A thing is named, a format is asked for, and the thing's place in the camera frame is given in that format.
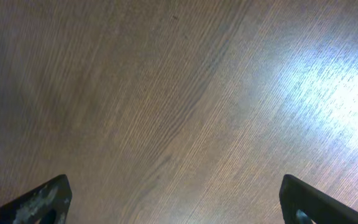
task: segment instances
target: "brown wood grain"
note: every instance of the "brown wood grain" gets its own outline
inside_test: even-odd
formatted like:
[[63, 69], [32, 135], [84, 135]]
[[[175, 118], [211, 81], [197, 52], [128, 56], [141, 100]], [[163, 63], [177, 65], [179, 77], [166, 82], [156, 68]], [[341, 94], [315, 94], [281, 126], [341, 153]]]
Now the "brown wood grain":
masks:
[[358, 1], [0, 0], [0, 206], [62, 173], [67, 223], [358, 210]]

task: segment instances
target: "black plastic object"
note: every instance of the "black plastic object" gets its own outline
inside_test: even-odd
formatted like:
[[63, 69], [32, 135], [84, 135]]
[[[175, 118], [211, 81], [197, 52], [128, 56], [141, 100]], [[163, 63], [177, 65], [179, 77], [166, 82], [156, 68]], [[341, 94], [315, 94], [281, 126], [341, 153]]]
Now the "black plastic object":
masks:
[[64, 224], [72, 194], [66, 175], [59, 175], [0, 208], [0, 224]]
[[357, 211], [292, 175], [284, 175], [280, 203], [285, 224], [358, 224]]

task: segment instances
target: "dark wood grain streak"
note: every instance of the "dark wood grain streak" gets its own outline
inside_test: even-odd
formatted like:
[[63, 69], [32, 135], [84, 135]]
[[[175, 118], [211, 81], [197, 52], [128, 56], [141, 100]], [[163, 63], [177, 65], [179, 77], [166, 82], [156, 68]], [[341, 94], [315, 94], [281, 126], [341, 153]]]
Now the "dark wood grain streak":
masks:
[[0, 206], [61, 173], [67, 223], [358, 210], [358, 1], [0, 0]]

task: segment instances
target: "black object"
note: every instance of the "black object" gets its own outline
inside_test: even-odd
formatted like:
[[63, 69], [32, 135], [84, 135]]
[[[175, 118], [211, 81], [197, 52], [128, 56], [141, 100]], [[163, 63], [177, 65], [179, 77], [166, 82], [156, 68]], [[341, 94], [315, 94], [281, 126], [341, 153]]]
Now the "black object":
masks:
[[289, 174], [283, 178], [280, 203], [285, 224], [358, 224], [357, 211]]
[[0, 224], [64, 224], [72, 194], [66, 175], [59, 175], [0, 208]]

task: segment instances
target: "wooden surface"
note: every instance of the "wooden surface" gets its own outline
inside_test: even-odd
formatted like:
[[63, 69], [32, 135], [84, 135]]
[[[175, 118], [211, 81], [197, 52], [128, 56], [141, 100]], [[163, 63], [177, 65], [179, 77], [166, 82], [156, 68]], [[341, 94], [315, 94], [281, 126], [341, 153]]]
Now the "wooden surface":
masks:
[[358, 210], [358, 1], [0, 0], [0, 206], [62, 173], [67, 223]]

